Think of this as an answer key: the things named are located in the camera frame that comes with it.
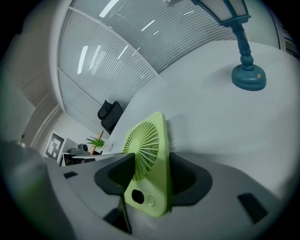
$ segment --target potted plant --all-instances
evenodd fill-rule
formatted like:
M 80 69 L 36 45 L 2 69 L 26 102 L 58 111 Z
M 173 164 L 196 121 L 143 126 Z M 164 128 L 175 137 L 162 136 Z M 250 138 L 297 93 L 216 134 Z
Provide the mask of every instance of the potted plant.
M 109 152 L 113 145 L 107 139 L 102 140 L 101 138 L 90 137 L 86 139 L 87 144 L 93 145 L 95 148 L 101 148 L 102 151 Z

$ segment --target white desk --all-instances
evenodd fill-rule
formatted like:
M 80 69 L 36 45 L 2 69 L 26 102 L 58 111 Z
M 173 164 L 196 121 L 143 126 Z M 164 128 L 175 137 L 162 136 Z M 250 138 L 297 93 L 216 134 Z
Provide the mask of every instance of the white desk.
M 236 41 L 210 42 L 133 97 L 109 138 L 110 153 L 121 152 L 125 133 L 160 111 L 171 151 L 201 153 L 236 167 L 282 197 L 298 161 L 300 62 L 270 46 L 250 46 L 255 64 L 266 72 L 265 89 L 246 91 L 232 83 L 232 69 L 240 63 Z

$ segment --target lamp base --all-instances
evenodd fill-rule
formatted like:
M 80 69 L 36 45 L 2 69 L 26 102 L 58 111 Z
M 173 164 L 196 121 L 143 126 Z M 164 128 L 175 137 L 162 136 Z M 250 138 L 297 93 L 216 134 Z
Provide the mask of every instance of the lamp base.
M 261 67 L 253 66 L 254 69 L 252 71 L 245 71 L 241 65 L 236 66 L 232 70 L 232 82 L 234 85 L 248 91 L 263 89 L 267 83 L 266 74 Z

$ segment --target green fan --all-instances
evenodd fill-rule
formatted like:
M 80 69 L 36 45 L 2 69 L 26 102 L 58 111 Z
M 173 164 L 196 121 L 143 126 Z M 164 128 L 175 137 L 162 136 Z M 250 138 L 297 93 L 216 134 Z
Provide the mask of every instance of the green fan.
M 153 123 L 142 122 L 130 133 L 123 153 L 135 153 L 134 180 L 138 181 L 148 175 L 158 156 L 159 137 Z
M 166 213 L 171 200 L 171 178 L 164 115 L 155 112 L 129 130 L 123 153 L 135 153 L 135 174 L 125 191 L 125 201 L 154 217 Z

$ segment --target lamp shade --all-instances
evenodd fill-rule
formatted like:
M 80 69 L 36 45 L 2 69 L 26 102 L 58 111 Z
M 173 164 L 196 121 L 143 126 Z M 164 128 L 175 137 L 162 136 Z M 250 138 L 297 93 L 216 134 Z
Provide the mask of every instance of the lamp shade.
M 248 22 L 251 17 L 244 0 L 192 0 L 204 8 L 216 21 L 225 27 Z

